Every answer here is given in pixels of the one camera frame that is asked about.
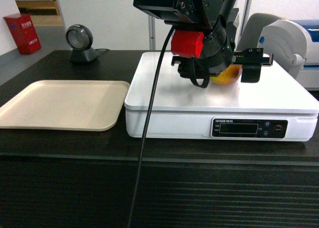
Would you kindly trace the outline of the black gripper red block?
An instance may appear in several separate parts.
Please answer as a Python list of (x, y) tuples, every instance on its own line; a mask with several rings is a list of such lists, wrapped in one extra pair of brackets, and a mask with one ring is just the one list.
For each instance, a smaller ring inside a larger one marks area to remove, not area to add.
[(182, 78), (207, 88), (212, 76), (230, 65), (242, 65), (241, 83), (257, 83), (261, 68), (272, 66), (273, 55), (264, 56), (262, 48), (234, 51), (221, 20), (209, 32), (177, 29), (171, 41), (172, 65), (178, 66)]

